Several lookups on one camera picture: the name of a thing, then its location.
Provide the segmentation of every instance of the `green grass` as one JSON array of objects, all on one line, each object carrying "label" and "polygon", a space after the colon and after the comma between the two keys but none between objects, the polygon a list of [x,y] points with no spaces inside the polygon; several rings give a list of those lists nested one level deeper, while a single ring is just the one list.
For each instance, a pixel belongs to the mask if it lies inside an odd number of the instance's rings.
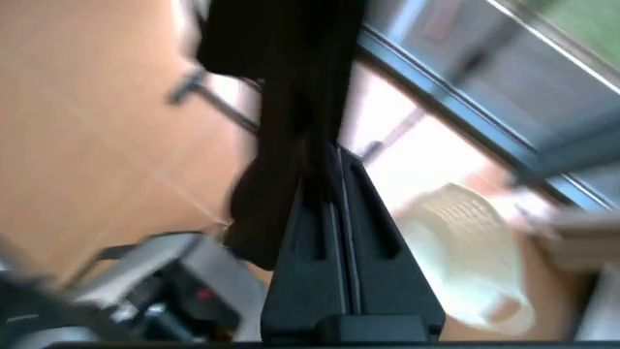
[{"label": "green grass", "polygon": [[544,16],[620,71],[620,0],[556,0]]}]

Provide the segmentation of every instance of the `red light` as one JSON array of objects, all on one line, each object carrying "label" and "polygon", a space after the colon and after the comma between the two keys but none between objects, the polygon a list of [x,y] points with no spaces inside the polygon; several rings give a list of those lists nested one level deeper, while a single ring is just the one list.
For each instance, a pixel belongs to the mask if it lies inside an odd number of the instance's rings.
[{"label": "red light", "polygon": [[209,288],[201,288],[196,293],[196,298],[201,301],[209,301],[213,298],[213,291]]}]

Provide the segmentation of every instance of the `orange tile floor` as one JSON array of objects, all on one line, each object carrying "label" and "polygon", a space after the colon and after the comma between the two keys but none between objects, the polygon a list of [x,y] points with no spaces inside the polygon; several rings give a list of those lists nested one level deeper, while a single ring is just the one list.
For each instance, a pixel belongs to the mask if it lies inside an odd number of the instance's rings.
[{"label": "orange tile floor", "polygon": [[[0,233],[61,278],[103,246],[228,222],[227,194],[253,139],[198,97],[166,105],[191,68],[178,21],[170,0],[0,2]],[[235,80],[208,84],[256,115],[258,96]],[[361,151],[416,108],[358,64],[343,143]],[[491,198],[509,219],[518,219],[515,202],[550,209],[535,194],[507,191],[508,172],[430,114],[368,172],[394,212],[449,181]],[[561,338],[576,288],[519,239],[539,313],[522,338]],[[476,338],[501,337],[449,320],[444,339]]]}]

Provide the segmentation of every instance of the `tile floor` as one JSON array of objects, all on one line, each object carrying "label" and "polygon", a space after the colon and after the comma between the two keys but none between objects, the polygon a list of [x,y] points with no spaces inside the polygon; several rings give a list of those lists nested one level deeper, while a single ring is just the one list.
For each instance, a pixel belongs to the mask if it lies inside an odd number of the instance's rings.
[{"label": "tile floor", "polygon": [[[178,21],[171,0],[0,2],[0,232],[61,279],[102,246],[228,221],[227,194],[253,139],[198,97],[166,105],[191,67]],[[258,97],[236,81],[208,84],[253,114]],[[362,151],[416,108],[356,65],[343,143]],[[509,174],[433,115],[368,172],[394,212],[448,181],[489,197],[510,220],[519,218],[515,202],[550,209],[535,194],[508,192]],[[561,338],[578,287],[518,238],[540,324],[522,338]],[[501,338],[453,320],[444,333]]]}]

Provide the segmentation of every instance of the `sunlit floor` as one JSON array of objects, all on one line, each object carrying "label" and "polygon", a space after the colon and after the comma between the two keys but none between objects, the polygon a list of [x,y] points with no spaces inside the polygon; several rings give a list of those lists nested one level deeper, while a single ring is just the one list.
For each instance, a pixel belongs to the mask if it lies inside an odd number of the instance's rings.
[{"label": "sunlit floor", "polygon": [[[61,278],[103,246],[229,221],[227,194],[253,139],[197,97],[166,105],[190,68],[173,18],[168,0],[0,2],[0,232]],[[253,115],[251,91],[226,78],[209,85]],[[361,151],[415,108],[356,65],[343,143]],[[491,198],[509,220],[519,219],[515,203],[550,209],[508,191],[508,172],[433,115],[368,172],[393,212],[449,181]],[[522,338],[562,338],[573,325],[573,279],[517,236],[539,321]],[[503,337],[449,320],[443,338]]]}]

